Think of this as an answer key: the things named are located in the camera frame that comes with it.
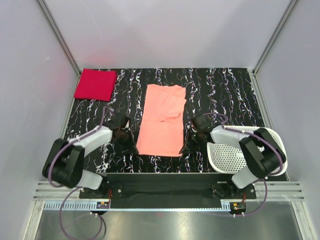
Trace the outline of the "salmon pink t shirt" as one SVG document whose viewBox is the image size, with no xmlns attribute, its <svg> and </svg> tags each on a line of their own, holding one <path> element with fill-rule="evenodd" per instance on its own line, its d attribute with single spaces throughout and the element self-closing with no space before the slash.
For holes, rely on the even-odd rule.
<svg viewBox="0 0 320 240">
<path fill-rule="evenodd" d="M 186 89 L 149 84 L 136 147 L 140 155 L 180 157 Z"/>
</svg>

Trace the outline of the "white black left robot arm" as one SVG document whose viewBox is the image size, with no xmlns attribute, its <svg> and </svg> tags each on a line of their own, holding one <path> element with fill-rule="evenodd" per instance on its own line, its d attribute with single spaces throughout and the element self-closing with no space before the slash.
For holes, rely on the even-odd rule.
<svg viewBox="0 0 320 240">
<path fill-rule="evenodd" d="M 84 169 L 85 157 L 113 140 L 124 147 L 125 152 L 139 153 L 129 128 L 96 126 L 69 140 L 56 139 L 43 166 L 42 175 L 56 188 L 88 188 L 95 197 L 103 198 L 108 193 L 108 186 L 101 175 Z"/>
</svg>

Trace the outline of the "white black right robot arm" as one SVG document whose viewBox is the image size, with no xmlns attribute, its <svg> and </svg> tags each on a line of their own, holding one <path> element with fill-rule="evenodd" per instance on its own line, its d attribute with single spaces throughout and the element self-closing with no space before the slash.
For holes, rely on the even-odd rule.
<svg viewBox="0 0 320 240">
<path fill-rule="evenodd" d="M 180 133 L 164 130 L 146 130 L 135 142 L 128 129 L 119 133 L 119 141 L 126 150 L 137 155 L 180 157 L 193 152 L 206 151 L 208 162 L 218 173 L 232 174 L 227 185 L 228 195 L 239 198 L 245 187 L 271 175 L 281 175 L 287 169 L 287 156 L 274 140 L 275 132 L 269 128 L 244 131 L 237 126 L 205 125 L 195 123 L 187 131 L 185 140 Z M 238 149 L 245 166 L 235 171 L 233 157 L 218 153 L 216 145 Z"/>
</svg>

